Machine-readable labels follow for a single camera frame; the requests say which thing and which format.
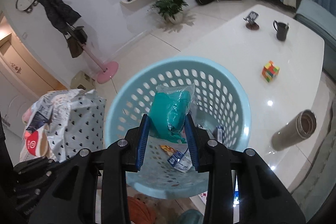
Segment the teal packaged cloth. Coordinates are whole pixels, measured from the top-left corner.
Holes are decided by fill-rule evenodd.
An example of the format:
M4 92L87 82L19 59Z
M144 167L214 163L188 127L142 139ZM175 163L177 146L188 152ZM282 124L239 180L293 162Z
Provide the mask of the teal packaged cloth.
M150 108L150 135L171 143L186 143L182 131L195 93L195 85L158 85Z

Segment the blue white carton box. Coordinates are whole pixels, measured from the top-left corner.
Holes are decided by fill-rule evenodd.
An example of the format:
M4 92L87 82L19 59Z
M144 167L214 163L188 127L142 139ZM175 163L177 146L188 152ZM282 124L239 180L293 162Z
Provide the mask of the blue white carton box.
M214 139L223 144L223 140L224 140L224 127L223 126L217 126L213 132L212 135L214 137Z

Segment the red white paper cup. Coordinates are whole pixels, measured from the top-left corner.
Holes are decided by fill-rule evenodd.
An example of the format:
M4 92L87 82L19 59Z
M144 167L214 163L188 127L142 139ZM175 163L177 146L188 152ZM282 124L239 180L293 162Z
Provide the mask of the red white paper cup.
M47 156L49 149L44 126L33 132L26 130L23 134L23 148L19 156L20 162Z

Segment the blue silver snack bag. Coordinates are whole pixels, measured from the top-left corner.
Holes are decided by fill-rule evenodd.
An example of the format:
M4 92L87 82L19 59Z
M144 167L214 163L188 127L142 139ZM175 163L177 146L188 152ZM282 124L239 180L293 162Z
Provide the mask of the blue silver snack bag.
M25 128L26 131L33 133L45 124L49 123L53 110L50 100L42 98L30 107L30 116Z

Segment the orange plastic bag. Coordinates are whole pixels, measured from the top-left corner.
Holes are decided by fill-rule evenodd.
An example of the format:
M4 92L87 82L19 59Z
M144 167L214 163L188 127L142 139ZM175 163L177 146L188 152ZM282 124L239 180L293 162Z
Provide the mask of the orange plastic bag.
M131 196L127 197L127 204L131 223L134 224L155 223L157 215L152 207L148 207L144 202Z

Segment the heart pattern plastic bag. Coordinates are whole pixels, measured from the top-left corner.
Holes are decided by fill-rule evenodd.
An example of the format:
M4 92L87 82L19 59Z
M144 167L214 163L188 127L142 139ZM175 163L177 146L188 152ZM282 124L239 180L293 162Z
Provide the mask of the heart pattern plastic bag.
M106 99L95 89L71 89L46 94L53 104L47 139L52 154L62 162L81 149L103 149L103 126Z

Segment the steel thermos flask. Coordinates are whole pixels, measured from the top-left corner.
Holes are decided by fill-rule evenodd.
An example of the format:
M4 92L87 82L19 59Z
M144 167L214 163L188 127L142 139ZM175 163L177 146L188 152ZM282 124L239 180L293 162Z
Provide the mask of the steel thermos flask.
M282 151L296 145L308 138L315 132L317 120L315 114L307 109L295 116L271 138L271 145L275 151Z

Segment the small blue white wrapper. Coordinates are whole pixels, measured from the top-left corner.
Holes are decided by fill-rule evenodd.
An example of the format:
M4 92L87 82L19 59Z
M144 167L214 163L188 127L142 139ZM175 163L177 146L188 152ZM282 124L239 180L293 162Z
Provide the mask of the small blue white wrapper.
M185 152L175 151L171 157L167 160L169 165L179 172L187 173L193 166L189 149Z

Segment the light blue laundry basket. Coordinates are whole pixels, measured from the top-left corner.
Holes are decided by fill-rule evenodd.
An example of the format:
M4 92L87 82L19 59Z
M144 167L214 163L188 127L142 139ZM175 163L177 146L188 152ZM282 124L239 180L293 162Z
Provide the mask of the light blue laundry basket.
M118 92L105 122L105 144L111 145L151 118L144 163L126 175L133 189L155 198L192 197L207 190L208 176L194 168L175 169L163 150L167 145L186 152L185 116L212 133L223 129L223 144L243 151L249 141L251 111L236 77L214 61L180 56L154 63L134 75Z

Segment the beige small stool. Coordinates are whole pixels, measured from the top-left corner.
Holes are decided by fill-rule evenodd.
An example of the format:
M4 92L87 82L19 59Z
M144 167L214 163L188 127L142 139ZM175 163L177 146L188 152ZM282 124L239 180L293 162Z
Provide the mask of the beige small stool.
M79 71L71 80L71 89L84 89L90 91L95 89L95 80L83 71Z

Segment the colourful puzzle cube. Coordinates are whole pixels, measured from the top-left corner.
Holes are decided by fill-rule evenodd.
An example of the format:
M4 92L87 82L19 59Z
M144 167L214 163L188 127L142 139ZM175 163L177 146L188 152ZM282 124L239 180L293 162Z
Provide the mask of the colourful puzzle cube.
M270 60L262 68L261 75L269 83L278 75L279 71L280 67L274 65L274 62Z

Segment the pink coat rack stand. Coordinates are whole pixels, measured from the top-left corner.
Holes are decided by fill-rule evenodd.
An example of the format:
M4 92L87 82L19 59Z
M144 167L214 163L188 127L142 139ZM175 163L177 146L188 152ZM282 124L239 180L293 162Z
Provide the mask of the pink coat rack stand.
M99 84L107 83L114 75L117 73L119 64L116 61L110 61L108 63L102 63L94 54L90 51L90 49L82 44L81 45L83 51L99 66L100 72L96 76L96 81Z

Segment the brown hanging handbag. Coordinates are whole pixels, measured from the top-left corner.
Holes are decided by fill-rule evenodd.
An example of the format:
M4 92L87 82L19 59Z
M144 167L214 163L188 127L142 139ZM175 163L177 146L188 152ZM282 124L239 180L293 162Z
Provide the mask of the brown hanging handbag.
M83 45L86 45L88 36L83 26L68 26L64 35L72 58L77 58L83 53Z

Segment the black hanging coat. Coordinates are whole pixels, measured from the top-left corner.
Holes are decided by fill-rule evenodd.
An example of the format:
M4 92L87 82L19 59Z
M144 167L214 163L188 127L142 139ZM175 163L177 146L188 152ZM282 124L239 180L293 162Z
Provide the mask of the black hanging coat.
M63 0L37 0L46 12L46 16L51 22L52 26L59 32L66 35L69 26L72 26L81 15L73 10Z

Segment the black mug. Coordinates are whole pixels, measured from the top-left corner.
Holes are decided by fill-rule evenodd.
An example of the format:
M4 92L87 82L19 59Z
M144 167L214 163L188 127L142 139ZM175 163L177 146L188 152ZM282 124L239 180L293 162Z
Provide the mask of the black mug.
M289 24L284 22L273 21L273 27L276 30L276 38L284 42L289 30Z

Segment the phone stand on coaster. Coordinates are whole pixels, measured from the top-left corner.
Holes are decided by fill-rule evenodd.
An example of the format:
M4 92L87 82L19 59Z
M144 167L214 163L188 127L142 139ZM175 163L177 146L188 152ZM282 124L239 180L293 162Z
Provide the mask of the phone stand on coaster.
M259 25L256 23L256 19L258 18L259 14L255 11L251 11L245 18L244 21L246 22L246 28L249 30L258 30Z

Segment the green potted plant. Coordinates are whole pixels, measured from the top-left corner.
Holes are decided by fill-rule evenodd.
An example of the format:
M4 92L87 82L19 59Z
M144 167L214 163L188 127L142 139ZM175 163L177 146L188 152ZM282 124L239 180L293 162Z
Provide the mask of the green potted plant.
M151 5L165 21L174 25L180 24L183 20L183 9L189 6L186 0L155 0Z

